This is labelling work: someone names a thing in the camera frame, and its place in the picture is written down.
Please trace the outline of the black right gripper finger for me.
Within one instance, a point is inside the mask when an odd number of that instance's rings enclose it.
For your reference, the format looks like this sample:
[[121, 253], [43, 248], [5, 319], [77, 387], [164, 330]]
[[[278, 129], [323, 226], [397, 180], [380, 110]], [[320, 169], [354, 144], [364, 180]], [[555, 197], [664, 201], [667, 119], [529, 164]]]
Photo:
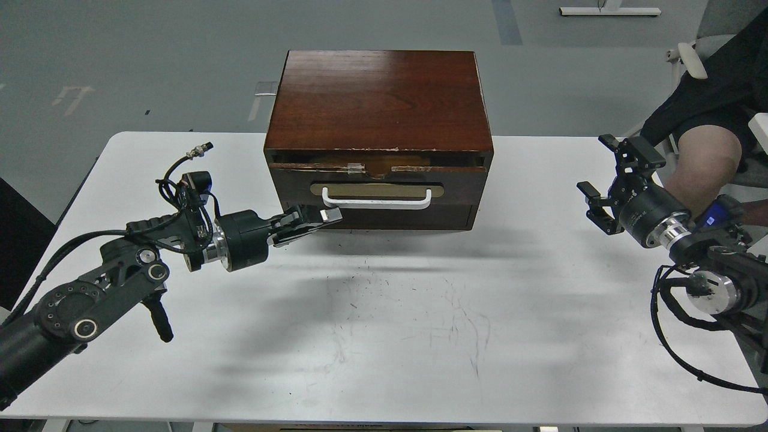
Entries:
[[593, 224], [606, 235], [616, 235], [625, 231], [618, 220], [609, 216], [605, 210], [606, 207], [614, 203], [612, 199], [601, 196], [600, 192], [589, 181], [577, 183], [577, 189], [585, 196], [585, 202], [588, 206], [585, 215]]
[[640, 136], [618, 140], [614, 135], [602, 134], [598, 142], [603, 144], [616, 159], [617, 177], [634, 176], [650, 180], [656, 170], [666, 166], [666, 159]]

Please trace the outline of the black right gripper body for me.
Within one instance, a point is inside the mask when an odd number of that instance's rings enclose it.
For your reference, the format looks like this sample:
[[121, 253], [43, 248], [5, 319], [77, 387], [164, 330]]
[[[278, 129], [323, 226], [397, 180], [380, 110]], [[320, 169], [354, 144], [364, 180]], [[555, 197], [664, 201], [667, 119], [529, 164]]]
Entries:
[[691, 212], [674, 196], [641, 175], [617, 176], [608, 192], [614, 221], [609, 235], [626, 232], [643, 248], [661, 246], [662, 232], [682, 225]]

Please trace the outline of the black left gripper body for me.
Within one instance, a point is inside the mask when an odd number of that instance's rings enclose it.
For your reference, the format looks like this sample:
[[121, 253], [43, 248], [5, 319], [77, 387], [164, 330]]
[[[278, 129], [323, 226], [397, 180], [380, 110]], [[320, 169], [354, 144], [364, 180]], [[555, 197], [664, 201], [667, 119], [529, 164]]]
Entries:
[[279, 220], [284, 216], [276, 214], [261, 219], [250, 209], [217, 216], [215, 224], [221, 233], [217, 246], [223, 267], [234, 272], [265, 262], [270, 247], [268, 239], [278, 230]]

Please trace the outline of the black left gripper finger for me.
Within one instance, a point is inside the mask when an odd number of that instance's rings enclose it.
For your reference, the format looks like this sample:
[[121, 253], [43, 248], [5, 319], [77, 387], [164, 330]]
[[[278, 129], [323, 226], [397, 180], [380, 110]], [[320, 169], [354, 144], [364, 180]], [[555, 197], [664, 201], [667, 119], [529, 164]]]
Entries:
[[300, 236], [312, 229], [318, 229], [328, 221], [324, 211], [312, 205], [290, 207], [285, 213], [271, 218], [271, 235]]
[[285, 246], [342, 219], [342, 212], [338, 207], [290, 207], [284, 214], [272, 218], [272, 246]]

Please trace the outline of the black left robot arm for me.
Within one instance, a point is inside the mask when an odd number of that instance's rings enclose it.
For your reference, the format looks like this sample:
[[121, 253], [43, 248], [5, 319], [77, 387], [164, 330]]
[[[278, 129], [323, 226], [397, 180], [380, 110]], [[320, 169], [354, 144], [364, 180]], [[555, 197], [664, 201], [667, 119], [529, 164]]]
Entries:
[[[80, 353], [135, 305], [148, 309], [163, 342], [173, 339], [161, 299], [170, 268], [161, 252], [180, 254], [189, 271], [211, 262], [228, 272], [263, 263], [269, 248], [342, 221], [340, 208], [297, 205], [261, 218], [253, 210], [231, 214], [206, 208], [213, 197], [209, 172], [188, 172], [177, 182], [173, 172], [213, 148], [202, 144], [187, 151], [156, 181], [158, 192], [175, 212], [133, 221], [122, 230], [84, 233], [63, 244], [36, 276], [30, 291], [2, 322], [2, 408], [72, 353]], [[71, 252], [98, 237], [112, 240], [100, 248], [102, 263], [74, 281], [63, 283], [31, 301], [47, 276]]]

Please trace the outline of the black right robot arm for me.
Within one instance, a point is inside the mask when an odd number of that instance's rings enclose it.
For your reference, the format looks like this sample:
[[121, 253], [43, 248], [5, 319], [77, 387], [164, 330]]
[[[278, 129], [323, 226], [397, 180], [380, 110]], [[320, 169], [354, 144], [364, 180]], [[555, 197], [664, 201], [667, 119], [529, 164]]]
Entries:
[[642, 248], [664, 248], [672, 265], [661, 266], [651, 288], [651, 323], [667, 353], [697, 380], [732, 390], [766, 394], [765, 388], [735, 385], [684, 361], [670, 347], [658, 317], [663, 302], [677, 320], [705, 331], [729, 331], [760, 355], [766, 372], [766, 317], [754, 307], [766, 304], [766, 257], [749, 252], [751, 240], [742, 227], [743, 208], [719, 195], [697, 222], [689, 209], [653, 181], [664, 157], [640, 136], [617, 140], [598, 137], [616, 161], [607, 192], [579, 182], [586, 217], [606, 235], [626, 232]]

